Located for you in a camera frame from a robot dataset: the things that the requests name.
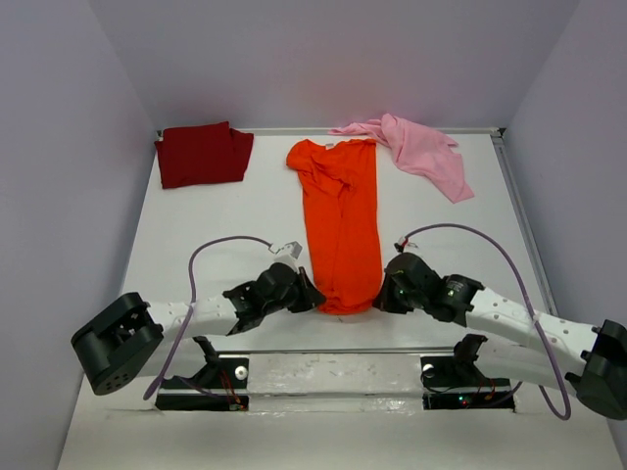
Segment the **aluminium table edge rail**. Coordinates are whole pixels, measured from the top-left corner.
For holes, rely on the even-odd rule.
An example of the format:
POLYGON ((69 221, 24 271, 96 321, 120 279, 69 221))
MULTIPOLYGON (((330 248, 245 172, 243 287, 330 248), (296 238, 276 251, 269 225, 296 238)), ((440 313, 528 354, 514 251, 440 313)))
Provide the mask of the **aluminium table edge rail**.
POLYGON ((508 158, 505 134, 506 129, 502 127, 497 128, 496 130, 493 130, 491 132, 490 136, 493 147, 505 179, 506 188, 513 205, 518 226, 522 234, 527 254, 530 258, 530 262, 534 271, 534 276, 539 286, 539 291, 543 298, 546 312, 551 314, 552 316, 560 318, 557 306, 555 304, 551 285, 547 277, 544 265, 542 263, 541 254, 539 252, 536 239, 534 237, 534 233, 529 222, 529 218, 523 205, 521 194, 514 177, 513 168, 508 158))

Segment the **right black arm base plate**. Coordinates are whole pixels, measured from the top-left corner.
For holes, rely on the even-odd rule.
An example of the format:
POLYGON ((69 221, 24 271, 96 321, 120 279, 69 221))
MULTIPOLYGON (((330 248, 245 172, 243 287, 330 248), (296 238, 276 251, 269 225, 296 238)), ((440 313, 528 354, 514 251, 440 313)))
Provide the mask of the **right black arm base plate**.
POLYGON ((422 404, 426 410, 505 409, 515 411, 509 379, 486 377, 451 355, 420 358, 422 404))

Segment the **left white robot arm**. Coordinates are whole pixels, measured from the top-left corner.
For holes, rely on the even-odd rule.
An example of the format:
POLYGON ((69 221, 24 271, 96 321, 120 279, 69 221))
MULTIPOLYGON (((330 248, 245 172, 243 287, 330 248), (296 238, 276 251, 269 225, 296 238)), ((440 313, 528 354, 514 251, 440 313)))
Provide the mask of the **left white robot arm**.
POLYGON ((105 396, 142 376, 162 344, 176 349, 187 338, 238 335, 270 314, 310 311, 325 302, 304 268, 278 261, 255 280, 188 304, 123 294, 79 328, 71 344, 92 392, 105 396))

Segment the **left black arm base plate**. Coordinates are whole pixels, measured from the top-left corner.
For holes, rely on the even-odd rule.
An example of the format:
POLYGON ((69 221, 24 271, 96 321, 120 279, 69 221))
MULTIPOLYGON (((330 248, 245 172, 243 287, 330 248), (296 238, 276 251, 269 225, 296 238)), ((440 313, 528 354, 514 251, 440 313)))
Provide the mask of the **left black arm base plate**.
POLYGON ((249 357, 222 354, 191 377, 172 376, 157 391, 161 411, 247 411, 249 357))

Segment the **dark red folded t-shirt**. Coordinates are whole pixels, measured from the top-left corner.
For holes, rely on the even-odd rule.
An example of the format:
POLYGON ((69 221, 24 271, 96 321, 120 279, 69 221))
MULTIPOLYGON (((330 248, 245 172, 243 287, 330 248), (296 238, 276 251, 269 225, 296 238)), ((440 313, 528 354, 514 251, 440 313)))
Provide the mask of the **dark red folded t-shirt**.
POLYGON ((162 188, 241 182, 253 144, 228 121, 167 128, 155 142, 162 188))

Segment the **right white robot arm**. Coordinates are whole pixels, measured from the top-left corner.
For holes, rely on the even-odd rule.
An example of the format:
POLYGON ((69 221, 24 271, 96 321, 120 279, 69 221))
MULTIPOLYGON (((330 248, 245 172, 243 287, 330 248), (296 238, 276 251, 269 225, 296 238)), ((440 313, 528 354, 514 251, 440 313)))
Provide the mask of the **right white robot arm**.
POLYGON ((373 307, 397 314, 421 309, 469 329, 454 347, 453 376, 482 376, 553 388, 605 418, 626 418, 626 328, 577 323, 529 309, 482 283, 439 276, 419 256, 401 253, 384 269, 373 307))

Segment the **pink t-shirt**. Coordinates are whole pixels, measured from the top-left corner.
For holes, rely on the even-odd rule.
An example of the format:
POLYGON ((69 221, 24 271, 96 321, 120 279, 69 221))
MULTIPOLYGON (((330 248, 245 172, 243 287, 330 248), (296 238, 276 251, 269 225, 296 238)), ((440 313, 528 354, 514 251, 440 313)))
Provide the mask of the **pink t-shirt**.
POLYGON ((396 168, 428 179, 451 203, 472 199, 458 142, 447 134, 402 117, 384 114, 329 130, 330 135, 367 136, 391 151, 396 168))

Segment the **orange t-shirt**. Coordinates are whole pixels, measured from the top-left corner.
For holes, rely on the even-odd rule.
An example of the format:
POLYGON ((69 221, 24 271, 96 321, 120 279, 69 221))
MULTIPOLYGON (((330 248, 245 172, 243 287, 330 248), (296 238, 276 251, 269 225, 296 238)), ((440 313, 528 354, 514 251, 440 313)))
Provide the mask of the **orange t-shirt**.
POLYGON ((302 187, 313 280, 326 297, 319 310, 331 315, 368 310, 383 274, 376 142, 323 146, 303 140, 289 151, 286 165, 302 187))

